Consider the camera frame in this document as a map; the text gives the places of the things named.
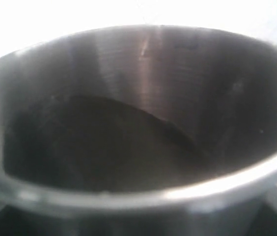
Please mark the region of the stainless steel tumbler cup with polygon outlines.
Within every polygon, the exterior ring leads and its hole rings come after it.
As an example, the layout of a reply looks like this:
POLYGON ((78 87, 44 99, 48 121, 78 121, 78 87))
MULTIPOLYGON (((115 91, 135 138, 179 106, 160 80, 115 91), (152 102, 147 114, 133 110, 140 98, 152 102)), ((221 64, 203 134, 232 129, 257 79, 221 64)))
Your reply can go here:
POLYGON ((88 30, 0 58, 0 201, 30 236, 242 236, 277 184, 277 47, 88 30))

